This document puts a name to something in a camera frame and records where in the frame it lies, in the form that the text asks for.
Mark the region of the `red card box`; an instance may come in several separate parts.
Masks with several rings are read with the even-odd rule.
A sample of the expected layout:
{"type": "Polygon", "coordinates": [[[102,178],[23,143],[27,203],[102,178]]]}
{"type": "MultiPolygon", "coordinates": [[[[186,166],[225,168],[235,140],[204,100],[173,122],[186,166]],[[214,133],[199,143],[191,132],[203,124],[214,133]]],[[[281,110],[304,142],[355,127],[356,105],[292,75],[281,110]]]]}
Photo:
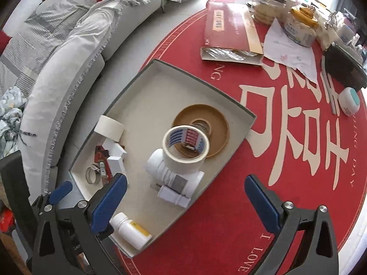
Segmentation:
{"type": "Polygon", "coordinates": [[[107,149],[104,149],[102,145],[97,145],[95,147],[94,162],[98,165],[100,169],[100,175],[103,184],[108,184],[113,178],[107,161],[108,158],[109,151],[107,149]]]}

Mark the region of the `white foam block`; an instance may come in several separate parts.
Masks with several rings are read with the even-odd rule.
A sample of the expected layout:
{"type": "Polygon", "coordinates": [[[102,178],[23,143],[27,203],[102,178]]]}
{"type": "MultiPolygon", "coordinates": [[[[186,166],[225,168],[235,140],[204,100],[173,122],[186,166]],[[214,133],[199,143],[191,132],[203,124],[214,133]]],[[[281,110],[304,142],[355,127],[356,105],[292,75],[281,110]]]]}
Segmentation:
{"type": "Polygon", "coordinates": [[[126,150],[118,142],[115,142],[110,138],[105,138],[102,147],[109,152],[109,156],[111,157],[121,157],[124,159],[127,155],[126,150]]]}

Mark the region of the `tape roll yellow core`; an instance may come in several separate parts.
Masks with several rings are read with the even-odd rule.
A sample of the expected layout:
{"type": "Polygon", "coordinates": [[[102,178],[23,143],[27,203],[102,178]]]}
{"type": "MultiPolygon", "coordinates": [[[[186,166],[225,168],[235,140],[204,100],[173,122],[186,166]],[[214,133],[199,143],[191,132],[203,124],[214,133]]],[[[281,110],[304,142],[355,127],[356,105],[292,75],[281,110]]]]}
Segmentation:
{"type": "Polygon", "coordinates": [[[124,132],[124,125],[110,117],[101,115],[94,128],[94,132],[114,142],[119,142],[124,132]]]}

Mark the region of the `white pill bottle grey label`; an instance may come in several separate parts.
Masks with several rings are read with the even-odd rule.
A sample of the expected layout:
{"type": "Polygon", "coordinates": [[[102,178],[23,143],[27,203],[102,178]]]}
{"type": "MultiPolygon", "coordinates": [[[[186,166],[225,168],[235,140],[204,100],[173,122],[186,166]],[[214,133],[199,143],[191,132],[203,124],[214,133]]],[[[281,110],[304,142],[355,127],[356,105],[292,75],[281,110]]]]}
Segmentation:
{"type": "Polygon", "coordinates": [[[159,148],[153,152],[146,163],[146,171],[159,184],[164,184],[176,193],[191,198],[200,184],[204,172],[196,171],[194,173],[182,174],[175,173],[166,167],[164,163],[164,151],[159,148]]]}

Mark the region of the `white tape roll striped core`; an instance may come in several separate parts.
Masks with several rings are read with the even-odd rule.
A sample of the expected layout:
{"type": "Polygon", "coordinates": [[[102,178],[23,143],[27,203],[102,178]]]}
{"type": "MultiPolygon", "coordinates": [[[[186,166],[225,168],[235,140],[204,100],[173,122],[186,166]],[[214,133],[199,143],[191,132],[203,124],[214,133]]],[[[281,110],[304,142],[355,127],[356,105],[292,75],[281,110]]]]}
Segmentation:
{"type": "Polygon", "coordinates": [[[169,129],[162,139],[163,161],[177,174],[197,172],[210,150],[208,137],[191,125],[169,129]]]}

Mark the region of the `white bottle yellow label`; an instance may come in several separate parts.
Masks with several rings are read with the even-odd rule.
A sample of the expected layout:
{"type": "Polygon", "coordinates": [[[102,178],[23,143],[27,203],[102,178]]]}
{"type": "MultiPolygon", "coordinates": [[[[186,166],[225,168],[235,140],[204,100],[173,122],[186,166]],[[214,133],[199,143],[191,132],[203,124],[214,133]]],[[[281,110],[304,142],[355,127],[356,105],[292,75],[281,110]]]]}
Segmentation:
{"type": "Polygon", "coordinates": [[[136,250],[141,250],[152,239],[152,235],[147,230],[123,212],[115,215],[110,220],[110,224],[118,236],[127,241],[136,250]]]}

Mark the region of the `round red rug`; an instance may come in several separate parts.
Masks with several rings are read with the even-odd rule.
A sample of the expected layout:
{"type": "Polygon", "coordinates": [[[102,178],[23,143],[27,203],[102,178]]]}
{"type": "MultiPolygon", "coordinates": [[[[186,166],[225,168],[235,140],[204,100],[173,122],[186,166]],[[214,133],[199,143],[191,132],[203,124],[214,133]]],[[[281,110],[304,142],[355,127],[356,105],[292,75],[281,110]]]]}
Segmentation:
{"type": "Polygon", "coordinates": [[[148,250],[122,261],[129,274],[249,274],[270,245],[244,192],[256,174],[299,207],[328,207],[340,249],[340,272],[357,269],[366,250],[366,109],[332,114],[328,93],[339,82],[311,83],[286,66],[203,61],[204,2],[155,13],[116,52],[134,75],[152,59],[173,64],[243,101],[256,122],[222,172],[187,213],[148,250]]]}

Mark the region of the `floral cloth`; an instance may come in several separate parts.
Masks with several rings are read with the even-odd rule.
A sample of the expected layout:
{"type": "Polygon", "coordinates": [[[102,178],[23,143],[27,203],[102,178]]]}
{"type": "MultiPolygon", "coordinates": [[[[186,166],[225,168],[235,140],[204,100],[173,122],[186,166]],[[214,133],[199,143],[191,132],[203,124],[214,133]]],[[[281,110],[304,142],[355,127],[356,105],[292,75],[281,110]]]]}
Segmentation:
{"type": "Polygon", "coordinates": [[[27,99],[14,86],[1,97],[1,159],[18,150],[20,123],[27,99]]]}

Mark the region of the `grey cardboard box tray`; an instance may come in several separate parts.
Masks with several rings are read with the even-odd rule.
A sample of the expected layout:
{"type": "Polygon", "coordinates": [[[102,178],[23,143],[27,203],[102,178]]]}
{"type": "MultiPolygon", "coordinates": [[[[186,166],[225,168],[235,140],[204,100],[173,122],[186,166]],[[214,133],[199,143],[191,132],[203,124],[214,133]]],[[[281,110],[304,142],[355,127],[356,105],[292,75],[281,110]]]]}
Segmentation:
{"type": "Polygon", "coordinates": [[[126,147],[124,165],[128,190],[118,206],[152,234],[143,252],[152,250],[160,237],[182,222],[207,196],[225,165],[243,143],[256,115],[238,101],[204,80],[160,60],[152,60],[120,92],[106,111],[125,127],[120,140],[126,147]],[[204,177],[187,209],[159,199],[153,179],[145,170],[150,155],[162,146],[162,139],[174,118],[192,104],[207,104],[219,110],[228,122],[230,137],[224,149],[206,159],[204,177]]]}

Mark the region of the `brown round tape disc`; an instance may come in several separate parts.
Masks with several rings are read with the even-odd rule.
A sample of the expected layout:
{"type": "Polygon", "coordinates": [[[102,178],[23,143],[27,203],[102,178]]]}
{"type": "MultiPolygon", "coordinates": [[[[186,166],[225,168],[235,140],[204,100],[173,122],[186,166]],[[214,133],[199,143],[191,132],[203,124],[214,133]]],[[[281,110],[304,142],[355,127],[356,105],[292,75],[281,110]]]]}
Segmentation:
{"type": "Polygon", "coordinates": [[[219,154],[230,137],[230,129],[225,116],[207,104],[194,104],[181,110],[174,118],[172,127],[179,125],[191,125],[206,134],[210,142],[207,158],[219,154]]]}

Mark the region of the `white teal round container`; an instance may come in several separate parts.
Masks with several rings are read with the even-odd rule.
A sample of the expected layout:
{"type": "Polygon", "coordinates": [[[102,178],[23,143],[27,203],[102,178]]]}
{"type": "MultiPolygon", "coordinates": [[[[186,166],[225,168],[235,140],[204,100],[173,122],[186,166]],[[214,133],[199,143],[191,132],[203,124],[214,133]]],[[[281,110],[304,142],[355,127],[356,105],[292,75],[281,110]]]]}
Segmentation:
{"type": "Polygon", "coordinates": [[[344,88],[338,96],[338,102],[346,116],[353,116],[359,111],[360,100],[354,88],[344,88]]]}

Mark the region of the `grey fabric sofa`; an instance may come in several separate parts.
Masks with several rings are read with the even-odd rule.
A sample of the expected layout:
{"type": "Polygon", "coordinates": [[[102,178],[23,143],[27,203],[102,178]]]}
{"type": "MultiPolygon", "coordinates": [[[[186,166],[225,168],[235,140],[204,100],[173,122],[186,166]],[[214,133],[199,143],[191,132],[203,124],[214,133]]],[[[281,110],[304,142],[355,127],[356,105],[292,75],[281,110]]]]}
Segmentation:
{"type": "Polygon", "coordinates": [[[27,99],[17,140],[32,197],[55,187],[76,112],[115,51],[161,0],[41,0],[1,53],[1,97],[27,99]]]}

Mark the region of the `black radio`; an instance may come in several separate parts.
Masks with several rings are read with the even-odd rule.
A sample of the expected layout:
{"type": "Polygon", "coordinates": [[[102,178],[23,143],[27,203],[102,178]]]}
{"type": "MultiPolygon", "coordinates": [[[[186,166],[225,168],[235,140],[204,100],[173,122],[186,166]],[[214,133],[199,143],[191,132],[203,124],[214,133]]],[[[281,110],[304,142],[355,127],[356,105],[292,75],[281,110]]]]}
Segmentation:
{"type": "Polygon", "coordinates": [[[323,52],[325,71],[344,87],[356,92],[366,89],[366,72],[363,67],[339,44],[332,42],[323,52]]]}

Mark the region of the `white paper sheet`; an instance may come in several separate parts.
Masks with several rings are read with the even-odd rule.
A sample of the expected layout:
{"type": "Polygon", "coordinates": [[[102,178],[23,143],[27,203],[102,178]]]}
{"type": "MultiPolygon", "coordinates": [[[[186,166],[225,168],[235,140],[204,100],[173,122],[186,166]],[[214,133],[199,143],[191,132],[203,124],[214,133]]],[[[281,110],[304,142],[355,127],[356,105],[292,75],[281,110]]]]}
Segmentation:
{"type": "Polygon", "coordinates": [[[318,83],[313,50],[288,38],[277,19],[273,20],[265,36],[263,53],[266,58],[299,70],[309,81],[318,83]]]}

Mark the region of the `clear jar of biscuits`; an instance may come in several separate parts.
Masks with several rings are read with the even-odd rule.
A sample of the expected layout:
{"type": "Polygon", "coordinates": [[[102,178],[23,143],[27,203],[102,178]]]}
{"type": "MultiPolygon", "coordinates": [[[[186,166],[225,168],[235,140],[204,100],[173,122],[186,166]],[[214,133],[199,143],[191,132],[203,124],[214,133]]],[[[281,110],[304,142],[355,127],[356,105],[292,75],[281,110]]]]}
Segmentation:
{"type": "Polygon", "coordinates": [[[279,20],[286,8],[286,0],[252,0],[253,18],[270,26],[274,19],[279,20]]]}

